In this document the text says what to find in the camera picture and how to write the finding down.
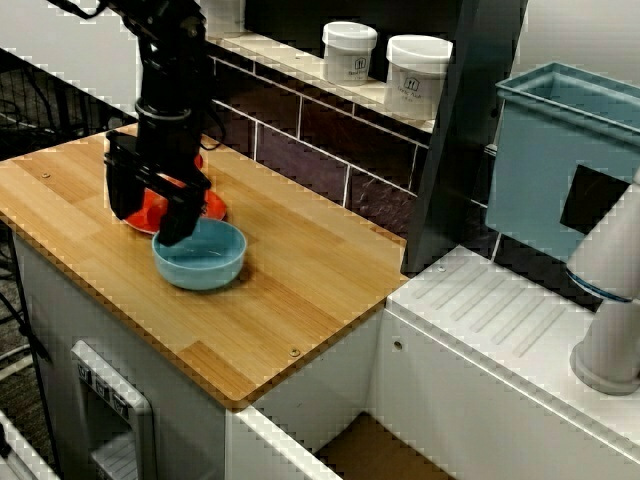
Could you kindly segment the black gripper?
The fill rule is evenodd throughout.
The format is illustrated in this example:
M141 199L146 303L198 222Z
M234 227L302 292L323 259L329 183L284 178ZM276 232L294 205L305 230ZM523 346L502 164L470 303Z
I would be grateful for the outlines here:
M150 190L167 201L158 242L173 246L189 237L203 213L210 180L196 165L200 137L192 129L141 122L137 133L111 131L105 153L111 210L119 220L138 212Z

